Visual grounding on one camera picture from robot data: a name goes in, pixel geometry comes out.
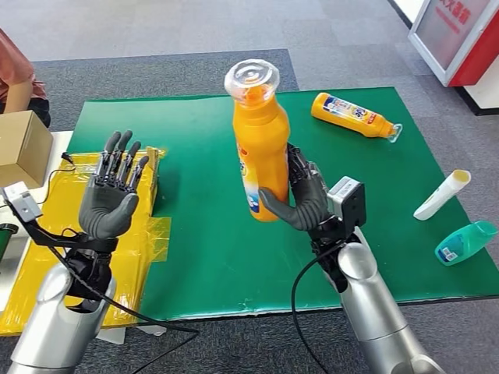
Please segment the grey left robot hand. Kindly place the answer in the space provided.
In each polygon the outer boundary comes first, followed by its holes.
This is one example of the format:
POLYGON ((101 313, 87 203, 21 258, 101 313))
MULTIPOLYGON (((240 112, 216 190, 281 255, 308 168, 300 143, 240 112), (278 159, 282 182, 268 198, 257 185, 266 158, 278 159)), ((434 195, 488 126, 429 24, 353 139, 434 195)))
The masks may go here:
POLYGON ((79 223, 86 234, 97 239, 117 238, 128 231, 139 202, 137 187, 149 161, 135 156, 141 142, 125 150, 132 131, 114 132, 100 153, 95 170, 85 189, 79 223))

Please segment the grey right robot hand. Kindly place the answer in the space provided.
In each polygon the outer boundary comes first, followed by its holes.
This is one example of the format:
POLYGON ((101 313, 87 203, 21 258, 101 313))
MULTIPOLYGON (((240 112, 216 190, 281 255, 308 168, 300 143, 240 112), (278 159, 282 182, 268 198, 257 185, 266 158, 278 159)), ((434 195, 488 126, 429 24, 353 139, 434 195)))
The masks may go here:
POLYGON ((319 169, 291 143, 287 144, 287 159, 294 206, 279 200, 264 187, 258 191, 263 205, 298 231, 313 231, 330 217, 326 186, 319 169))

